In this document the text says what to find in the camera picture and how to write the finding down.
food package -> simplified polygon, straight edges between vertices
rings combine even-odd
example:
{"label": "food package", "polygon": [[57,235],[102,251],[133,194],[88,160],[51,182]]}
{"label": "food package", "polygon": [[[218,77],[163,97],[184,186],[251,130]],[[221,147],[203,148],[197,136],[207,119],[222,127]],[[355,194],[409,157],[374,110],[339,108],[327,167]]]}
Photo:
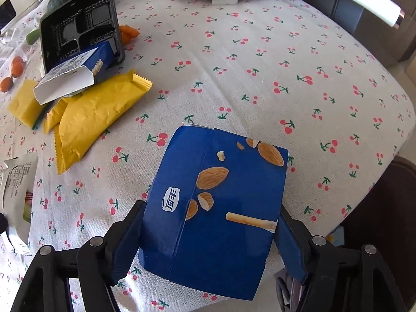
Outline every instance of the food package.
{"label": "food package", "polygon": [[82,94],[76,94],[70,97],[63,97],[52,107],[51,110],[46,114],[46,118],[43,121],[43,132],[50,132],[55,125],[57,125],[62,116],[64,115],[65,109],[68,106],[68,103],[74,102],[81,97]]}
{"label": "food package", "polygon": [[36,85],[36,81],[24,80],[7,107],[14,117],[30,129],[36,124],[37,118],[46,106],[40,105],[35,99],[33,89]]}
{"label": "food package", "polygon": [[94,82],[99,82],[113,58],[109,41],[90,47],[85,53],[72,57],[48,72],[33,89],[36,100],[39,104],[45,104],[80,93]]}
{"label": "food package", "polygon": [[28,238],[37,160],[36,153],[28,153],[1,162],[0,209],[8,220],[1,236],[9,252],[21,255],[31,254]]}
{"label": "food package", "polygon": [[288,150],[201,126],[176,130],[147,197],[143,268],[252,300],[282,203]]}
{"label": "food package", "polygon": [[58,175],[78,162],[101,133],[151,86],[152,82],[131,70],[85,90],[68,103],[54,129]]}

metal screw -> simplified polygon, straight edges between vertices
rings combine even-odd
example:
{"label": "metal screw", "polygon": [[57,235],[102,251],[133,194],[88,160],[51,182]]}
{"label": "metal screw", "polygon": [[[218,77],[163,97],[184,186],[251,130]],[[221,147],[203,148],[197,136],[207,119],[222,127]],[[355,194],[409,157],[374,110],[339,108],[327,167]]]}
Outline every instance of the metal screw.
{"label": "metal screw", "polygon": [[364,246],[364,250],[365,252],[367,252],[370,255],[373,255],[374,253],[377,252],[377,249],[374,245],[371,244],[367,244],[366,246]]}
{"label": "metal screw", "polygon": [[312,238],[312,242],[315,245],[323,246],[323,245],[325,245],[327,243],[327,240],[324,237],[322,237],[322,236],[314,236]]}
{"label": "metal screw", "polygon": [[89,241],[89,244],[91,246],[100,246],[104,242],[104,239],[102,237],[92,237]]}
{"label": "metal screw", "polygon": [[51,251],[52,251],[52,248],[51,248],[49,245],[46,245],[46,246],[44,246],[44,247],[42,247],[42,248],[40,249],[39,253],[40,253],[42,256],[46,256],[46,255],[48,255],[49,253],[51,253]]}

orange fruit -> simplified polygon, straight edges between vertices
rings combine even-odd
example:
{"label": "orange fruit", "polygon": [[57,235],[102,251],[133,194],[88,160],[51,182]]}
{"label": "orange fruit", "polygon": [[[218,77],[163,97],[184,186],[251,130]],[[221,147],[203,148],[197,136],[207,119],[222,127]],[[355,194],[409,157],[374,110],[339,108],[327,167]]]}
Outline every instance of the orange fruit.
{"label": "orange fruit", "polygon": [[13,86],[13,79],[11,77],[6,77],[3,81],[0,83],[0,91],[2,93],[5,93],[6,91],[9,91],[9,89]]}
{"label": "orange fruit", "polygon": [[131,38],[136,38],[140,35],[139,31],[130,26],[119,26],[120,32],[127,34]]}
{"label": "orange fruit", "polygon": [[22,57],[20,56],[16,56],[13,61],[12,61],[12,65],[15,64],[16,62],[20,62],[24,64],[24,60],[22,59]]}
{"label": "orange fruit", "polygon": [[11,66],[11,73],[12,77],[16,78],[19,77],[21,74],[23,74],[24,71],[24,65],[22,62],[15,62]]}

chair backrest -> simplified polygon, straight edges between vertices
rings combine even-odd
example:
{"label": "chair backrest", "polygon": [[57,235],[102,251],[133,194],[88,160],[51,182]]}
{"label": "chair backrest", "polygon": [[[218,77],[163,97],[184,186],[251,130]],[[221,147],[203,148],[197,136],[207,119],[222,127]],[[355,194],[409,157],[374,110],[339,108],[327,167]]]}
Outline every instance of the chair backrest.
{"label": "chair backrest", "polygon": [[371,243],[390,268],[408,310],[416,302],[416,165],[396,156],[341,224],[345,247]]}

plastic bag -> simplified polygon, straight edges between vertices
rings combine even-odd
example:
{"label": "plastic bag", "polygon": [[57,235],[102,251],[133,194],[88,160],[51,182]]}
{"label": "plastic bag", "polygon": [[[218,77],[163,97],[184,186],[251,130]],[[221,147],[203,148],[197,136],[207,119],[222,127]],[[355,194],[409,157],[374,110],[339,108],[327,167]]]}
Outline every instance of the plastic bag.
{"label": "plastic bag", "polygon": [[68,103],[54,130],[58,175],[78,162],[101,133],[151,87],[152,82],[131,70],[90,87]]}
{"label": "plastic bag", "polygon": [[37,161],[37,154],[29,153],[1,164],[0,210],[9,225],[1,236],[9,252],[21,255],[31,254],[28,238]]}

